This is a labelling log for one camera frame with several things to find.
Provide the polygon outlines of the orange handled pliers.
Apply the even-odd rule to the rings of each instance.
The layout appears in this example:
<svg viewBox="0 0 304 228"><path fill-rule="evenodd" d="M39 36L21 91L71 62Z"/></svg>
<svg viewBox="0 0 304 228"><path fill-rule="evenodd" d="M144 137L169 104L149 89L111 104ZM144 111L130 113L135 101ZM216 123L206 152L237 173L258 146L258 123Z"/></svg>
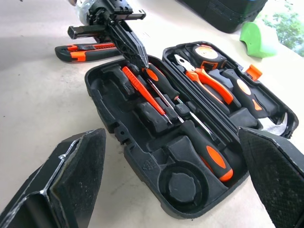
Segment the orange handled pliers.
<svg viewBox="0 0 304 228"><path fill-rule="evenodd" d="M209 93L215 100L223 104L205 85L212 87L223 98L228 105L232 104L234 97L219 81L212 78L203 68L194 67L189 61L174 54L177 64L185 68L185 75L193 81L202 91Z"/></svg>

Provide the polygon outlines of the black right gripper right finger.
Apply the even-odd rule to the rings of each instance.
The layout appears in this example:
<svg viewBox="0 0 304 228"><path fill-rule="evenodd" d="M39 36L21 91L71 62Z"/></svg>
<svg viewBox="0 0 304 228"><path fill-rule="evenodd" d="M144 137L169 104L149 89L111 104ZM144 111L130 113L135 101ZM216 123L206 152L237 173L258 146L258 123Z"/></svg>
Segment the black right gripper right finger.
<svg viewBox="0 0 304 228"><path fill-rule="evenodd" d="M304 228L304 154L287 138L241 127L253 186L276 228Z"/></svg>

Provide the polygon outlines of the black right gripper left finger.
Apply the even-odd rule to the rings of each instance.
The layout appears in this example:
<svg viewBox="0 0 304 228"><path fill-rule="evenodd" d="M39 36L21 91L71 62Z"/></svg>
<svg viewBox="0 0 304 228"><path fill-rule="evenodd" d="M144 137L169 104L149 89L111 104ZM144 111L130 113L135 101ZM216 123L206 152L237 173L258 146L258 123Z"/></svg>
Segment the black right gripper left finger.
<svg viewBox="0 0 304 228"><path fill-rule="evenodd" d="M0 228L88 228L105 144L103 128L61 141L0 213Z"/></svg>

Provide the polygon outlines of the black plastic crate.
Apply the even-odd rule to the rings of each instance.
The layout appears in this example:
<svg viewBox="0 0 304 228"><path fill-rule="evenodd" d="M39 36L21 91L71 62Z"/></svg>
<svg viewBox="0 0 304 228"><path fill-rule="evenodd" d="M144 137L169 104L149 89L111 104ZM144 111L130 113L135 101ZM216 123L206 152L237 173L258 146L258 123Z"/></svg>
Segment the black plastic crate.
<svg viewBox="0 0 304 228"><path fill-rule="evenodd" d="M216 29L233 33L252 22L268 0L177 0Z"/></svg>

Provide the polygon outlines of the orange tester pen screwdriver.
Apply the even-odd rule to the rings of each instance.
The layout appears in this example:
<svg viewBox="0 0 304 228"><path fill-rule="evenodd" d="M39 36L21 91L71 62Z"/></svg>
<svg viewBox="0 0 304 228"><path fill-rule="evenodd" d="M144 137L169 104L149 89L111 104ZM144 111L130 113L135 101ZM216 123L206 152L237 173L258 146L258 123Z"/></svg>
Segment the orange tester pen screwdriver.
<svg viewBox="0 0 304 228"><path fill-rule="evenodd" d="M165 119L172 124L171 120L166 115L165 111L161 108L161 106L156 102L153 96L149 93L149 91L145 88L145 86L140 82L140 80L134 75L134 73L127 67L123 67L122 71L127 76L133 87L152 105L152 107Z"/></svg>

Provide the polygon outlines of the black orange tape measure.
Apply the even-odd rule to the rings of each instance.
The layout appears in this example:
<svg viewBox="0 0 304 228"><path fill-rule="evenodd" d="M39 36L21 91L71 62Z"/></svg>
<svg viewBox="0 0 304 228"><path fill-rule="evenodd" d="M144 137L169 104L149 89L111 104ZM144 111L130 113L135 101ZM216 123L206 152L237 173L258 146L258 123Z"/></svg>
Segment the black orange tape measure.
<svg viewBox="0 0 304 228"><path fill-rule="evenodd" d="M221 69L225 66L227 58L207 45L196 45L192 48L196 65L207 71Z"/></svg>

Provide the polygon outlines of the black plastic tool case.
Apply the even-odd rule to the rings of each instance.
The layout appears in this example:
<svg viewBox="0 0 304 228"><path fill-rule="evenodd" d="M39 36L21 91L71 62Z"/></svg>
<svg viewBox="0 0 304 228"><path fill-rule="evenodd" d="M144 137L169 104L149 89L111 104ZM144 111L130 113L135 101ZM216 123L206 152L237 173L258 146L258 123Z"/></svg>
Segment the black plastic tool case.
<svg viewBox="0 0 304 228"><path fill-rule="evenodd" d="M127 60L116 60L90 69L85 75L87 91L97 112L110 133L124 145L124 156L137 176L158 198L163 209L172 217L193 219L200 217L230 195L249 175L238 137L239 127L262 130L261 123L233 95L232 104L212 87L205 85L223 104L202 91L185 75L185 68L177 64L174 54L194 67L192 48L207 45L227 58L221 69L206 71L231 93L233 85L222 73L233 69L249 86L258 102L266 109L274 123L288 114L287 128L282 137L290 138L298 127L295 113L259 80L253 81L243 67L215 45L197 41L166 48L162 58L149 56L149 63L157 67L172 87L180 93L181 101L214 133L214 142L191 117L189 109L151 85L142 68ZM122 71L128 67L165 111L170 124L133 87ZM197 130L217 148L233 169L233 176L221 182L195 151L189 137L180 131L180 116L191 120Z"/></svg>

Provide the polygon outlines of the orange case latch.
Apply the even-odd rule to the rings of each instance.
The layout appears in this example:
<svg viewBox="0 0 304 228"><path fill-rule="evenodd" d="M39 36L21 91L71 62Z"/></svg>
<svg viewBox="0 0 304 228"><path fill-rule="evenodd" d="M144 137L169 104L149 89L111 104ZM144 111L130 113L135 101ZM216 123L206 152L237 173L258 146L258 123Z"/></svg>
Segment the orange case latch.
<svg viewBox="0 0 304 228"><path fill-rule="evenodd" d="M253 64L251 64L248 69L246 70L246 73L252 78L253 81L257 81L261 76L262 72L255 67Z"/></svg>

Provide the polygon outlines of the large black orange screwdriver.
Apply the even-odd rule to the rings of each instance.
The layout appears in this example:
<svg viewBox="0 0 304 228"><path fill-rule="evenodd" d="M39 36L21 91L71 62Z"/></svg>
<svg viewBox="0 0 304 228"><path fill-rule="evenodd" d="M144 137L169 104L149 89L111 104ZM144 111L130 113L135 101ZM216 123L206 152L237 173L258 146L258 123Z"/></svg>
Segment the large black orange screwdriver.
<svg viewBox="0 0 304 228"><path fill-rule="evenodd" d="M189 137L195 151L206 166L221 182L230 180L233 169L220 151L197 130L193 121L184 121L180 116L177 118L181 122L180 131Z"/></svg>

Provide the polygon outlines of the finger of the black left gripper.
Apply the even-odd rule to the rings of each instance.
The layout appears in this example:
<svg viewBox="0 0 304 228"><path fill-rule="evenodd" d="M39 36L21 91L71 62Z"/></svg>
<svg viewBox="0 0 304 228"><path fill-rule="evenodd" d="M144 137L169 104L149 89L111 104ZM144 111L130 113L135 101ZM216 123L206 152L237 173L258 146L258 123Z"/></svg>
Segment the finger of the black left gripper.
<svg viewBox="0 0 304 228"><path fill-rule="evenodd" d="M139 68L148 67L146 49L126 22L109 24L108 34L125 59Z"/></svg>
<svg viewBox="0 0 304 228"><path fill-rule="evenodd" d="M139 68L148 68L148 55L143 43L125 21L121 21L123 53L126 59Z"/></svg>

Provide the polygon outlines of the black orange utility knife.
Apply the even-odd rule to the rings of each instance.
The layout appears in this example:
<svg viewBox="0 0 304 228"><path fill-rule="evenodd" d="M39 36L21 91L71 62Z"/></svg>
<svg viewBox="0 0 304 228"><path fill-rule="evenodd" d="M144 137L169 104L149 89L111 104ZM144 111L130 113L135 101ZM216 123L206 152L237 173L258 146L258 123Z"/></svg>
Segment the black orange utility knife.
<svg viewBox="0 0 304 228"><path fill-rule="evenodd" d="M73 44L55 47L56 56L64 62L90 62L120 56L114 43Z"/></svg>

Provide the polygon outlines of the green plastic object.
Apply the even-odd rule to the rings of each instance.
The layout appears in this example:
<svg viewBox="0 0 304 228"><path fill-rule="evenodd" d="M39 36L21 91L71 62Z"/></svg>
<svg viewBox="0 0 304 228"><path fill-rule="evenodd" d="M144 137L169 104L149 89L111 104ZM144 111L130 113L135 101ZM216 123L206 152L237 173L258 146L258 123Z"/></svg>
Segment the green plastic object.
<svg viewBox="0 0 304 228"><path fill-rule="evenodd" d="M255 22L243 24L239 40L246 45L247 55L257 58L275 56L280 44L274 28Z"/></svg>

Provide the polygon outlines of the small black orange screwdriver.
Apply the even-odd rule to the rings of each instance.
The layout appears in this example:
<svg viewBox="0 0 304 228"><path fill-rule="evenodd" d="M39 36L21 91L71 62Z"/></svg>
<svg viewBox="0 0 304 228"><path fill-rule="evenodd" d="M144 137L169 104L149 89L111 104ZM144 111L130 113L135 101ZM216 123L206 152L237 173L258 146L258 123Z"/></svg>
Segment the small black orange screwdriver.
<svg viewBox="0 0 304 228"><path fill-rule="evenodd" d="M172 87L166 76L157 67L150 63L149 67L142 69L142 71L147 75L148 79L151 81L151 85L153 84L153 86L156 87L160 91L160 93L165 93L172 101L177 101L180 104L186 106L179 97L180 93ZM209 128L190 109L189 113L191 117L206 131L210 138L214 142L217 142L218 140L216 135L212 133Z"/></svg>

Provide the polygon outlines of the black orange claw hammer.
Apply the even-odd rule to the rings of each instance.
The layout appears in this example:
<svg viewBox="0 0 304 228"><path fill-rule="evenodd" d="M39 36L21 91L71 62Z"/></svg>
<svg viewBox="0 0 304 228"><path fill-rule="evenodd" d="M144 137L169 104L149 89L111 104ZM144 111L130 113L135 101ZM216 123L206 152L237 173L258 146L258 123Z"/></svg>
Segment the black orange claw hammer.
<svg viewBox="0 0 304 228"><path fill-rule="evenodd" d="M233 69L224 70L222 75L228 78L233 85L233 95L246 107L249 112L261 123L262 130L282 136L287 128L288 114L284 113L280 123L274 123L266 109L258 102L249 86L236 74Z"/></svg>

